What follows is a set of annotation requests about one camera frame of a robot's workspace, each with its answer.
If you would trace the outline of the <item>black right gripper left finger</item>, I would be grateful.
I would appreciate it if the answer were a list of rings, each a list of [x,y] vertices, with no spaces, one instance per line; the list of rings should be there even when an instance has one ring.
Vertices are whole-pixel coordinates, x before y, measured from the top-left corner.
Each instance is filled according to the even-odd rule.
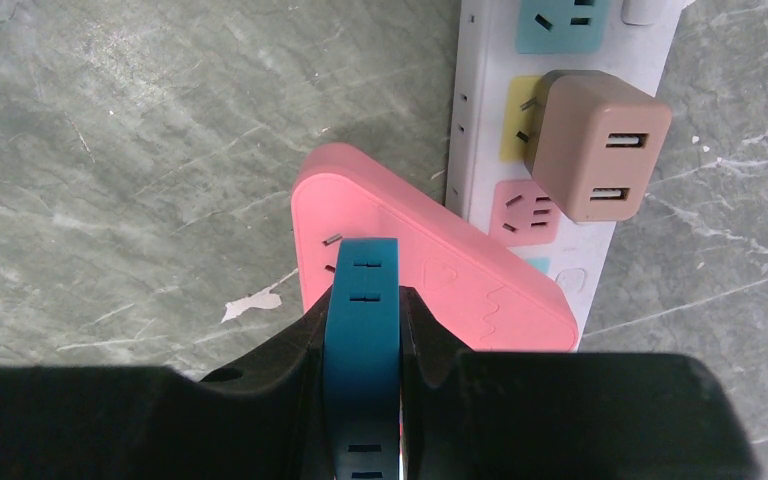
[[[327,479],[329,300],[191,380],[160,366],[0,367],[0,479]]]

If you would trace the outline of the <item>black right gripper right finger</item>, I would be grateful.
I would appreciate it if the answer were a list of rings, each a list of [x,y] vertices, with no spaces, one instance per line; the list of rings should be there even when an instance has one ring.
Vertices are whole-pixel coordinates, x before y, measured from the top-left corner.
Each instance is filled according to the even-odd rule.
[[[666,353],[479,351],[400,291],[410,479],[757,479],[714,374]]]

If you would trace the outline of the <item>blue plug adapter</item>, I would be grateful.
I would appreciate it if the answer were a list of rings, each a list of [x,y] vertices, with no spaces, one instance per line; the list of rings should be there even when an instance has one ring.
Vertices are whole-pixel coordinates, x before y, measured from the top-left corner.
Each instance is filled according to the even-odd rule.
[[[323,406],[338,479],[400,475],[398,242],[345,239],[323,343]]]

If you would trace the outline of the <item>small pink charger plug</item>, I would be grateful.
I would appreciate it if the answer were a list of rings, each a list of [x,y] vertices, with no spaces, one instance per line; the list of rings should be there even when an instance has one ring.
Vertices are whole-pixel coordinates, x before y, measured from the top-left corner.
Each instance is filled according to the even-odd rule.
[[[619,222],[640,208],[671,108],[598,70],[553,70],[538,82],[524,164],[576,223]]]

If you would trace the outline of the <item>white multicolour power strip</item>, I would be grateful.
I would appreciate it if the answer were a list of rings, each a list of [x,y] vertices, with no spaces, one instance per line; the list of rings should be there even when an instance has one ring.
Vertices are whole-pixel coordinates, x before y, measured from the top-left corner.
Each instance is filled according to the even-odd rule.
[[[616,225],[640,208],[672,119],[655,94],[681,1],[465,1],[445,204],[503,246],[573,321],[508,312],[475,349],[578,347]]]

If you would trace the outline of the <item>pink triangular power strip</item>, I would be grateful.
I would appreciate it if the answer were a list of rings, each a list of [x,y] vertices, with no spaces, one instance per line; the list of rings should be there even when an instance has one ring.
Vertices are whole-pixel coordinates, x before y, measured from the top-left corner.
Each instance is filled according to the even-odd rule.
[[[307,155],[291,213],[305,310],[332,285],[343,240],[395,238],[401,285],[469,347],[570,352],[579,342],[553,280],[351,145]]]

